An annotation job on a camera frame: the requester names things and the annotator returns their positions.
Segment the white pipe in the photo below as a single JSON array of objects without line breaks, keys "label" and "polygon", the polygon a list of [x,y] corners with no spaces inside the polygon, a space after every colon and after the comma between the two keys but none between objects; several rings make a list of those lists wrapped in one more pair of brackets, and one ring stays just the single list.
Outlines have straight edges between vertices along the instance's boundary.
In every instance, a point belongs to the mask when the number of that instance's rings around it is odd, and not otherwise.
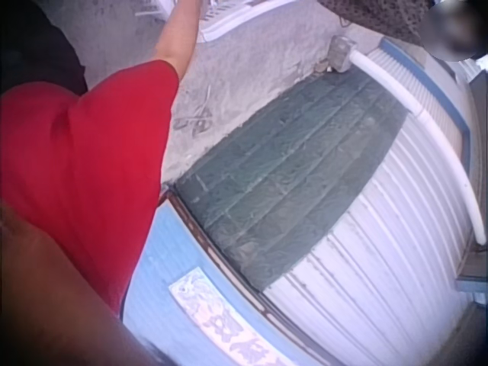
[{"label": "white pipe", "polygon": [[358,52],[351,51],[349,56],[351,62],[359,69],[366,72],[370,77],[379,82],[386,90],[408,109],[422,126],[426,135],[439,149],[444,156],[448,167],[454,176],[454,182],[462,194],[468,215],[473,225],[474,236],[478,244],[486,244],[486,234],[481,217],[480,206],[478,205],[473,187],[464,170],[461,161],[452,149],[451,144],[434,121],[430,113],[419,103],[419,101],[403,85],[401,85],[389,72],[384,70],[373,60]]}]

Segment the brown edge trim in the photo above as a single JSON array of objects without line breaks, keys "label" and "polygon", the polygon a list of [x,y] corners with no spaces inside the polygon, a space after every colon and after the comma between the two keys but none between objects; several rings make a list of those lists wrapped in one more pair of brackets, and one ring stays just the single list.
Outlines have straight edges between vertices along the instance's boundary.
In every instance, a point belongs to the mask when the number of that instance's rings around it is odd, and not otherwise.
[{"label": "brown edge trim", "polygon": [[[227,260],[222,256],[220,251],[214,246],[207,234],[193,218],[178,194],[167,185],[163,185],[162,187],[158,207],[161,206],[165,201],[169,201],[169,203],[175,208],[175,211],[179,215],[181,221],[186,225],[195,240],[208,255],[208,258],[220,269],[220,272],[231,284],[234,285],[234,288],[247,299],[252,307],[254,307],[258,313],[260,313],[270,324],[273,325],[273,327],[276,328],[277,331],[283,334],[283,336],[289,339],[290,342],[293,342],[298,348],[307,353],[311,358],[315,359],[320,364],[323,364],[324,366],[343,366],[341,361],[328,353],[324,348],[322,348],[322,346],[313,341],[296,326],[296,329],[291,329],[290,326],[287,326],[286,323],[293,324],[293,322],[291,322],[285,315],[277,314],[278,311],[276,309],[270,310],[266,302],[260,300],[261,297],[259,295],[254,294],[255,290],[253,290],[252,287],[245,282],[242,276],[238,274],[231,265],[229,265]],[[218,257],[220,263],[216,262],[214,256]],[[292,334],[296,339],[299,339],[303,344],[300,344],[297,342],[297,340],[292,339],[286,332],[280,329],[276,323],[280,323],[283,329],[286,329],[287,332]]]}]

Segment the corrugated metal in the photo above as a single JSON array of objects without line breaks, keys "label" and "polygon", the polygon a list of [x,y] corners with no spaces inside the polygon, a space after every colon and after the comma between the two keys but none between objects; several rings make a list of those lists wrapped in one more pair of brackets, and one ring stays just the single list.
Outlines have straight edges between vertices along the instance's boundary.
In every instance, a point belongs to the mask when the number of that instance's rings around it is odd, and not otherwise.
[{"label": "corrugated metal", "polygon": [[461,83],[457,83],[438,61],[430,55],[425,60],[425,72],[446,94],[470,129],[473,129],[474,111],[470,103],[470,91],[464,88]]},{"label": "corrugated metal", "polygon": [[345,215],[265,295],[347,365],[422,365],[470,300],[454,289],[470,235],[443,160],[409,116]]},{"label": "corrugated metal", "polygon": [[448,138],[457,156],[461,157],[462,133],[434,95],[405,66],[402,66],[382,49],[378,48],[369,53],[368,56],[401,82],[422,103]]},{"label": "corrugated metal", "polygon": [[472,59],[460,61],[458,64],[463,69],[467,82],[472,82],[482,71]]}]

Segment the red dress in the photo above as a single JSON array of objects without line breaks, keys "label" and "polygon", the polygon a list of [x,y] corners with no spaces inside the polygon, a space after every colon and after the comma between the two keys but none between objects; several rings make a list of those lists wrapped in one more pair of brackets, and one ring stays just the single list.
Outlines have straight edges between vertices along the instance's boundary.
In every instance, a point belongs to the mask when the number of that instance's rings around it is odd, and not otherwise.
[{"label": "red dress", "polygon": [[1,199],[60,245],[118,313],[156,210],[175,70],[152,61],[82,97],[33,82],[2,96]]}]

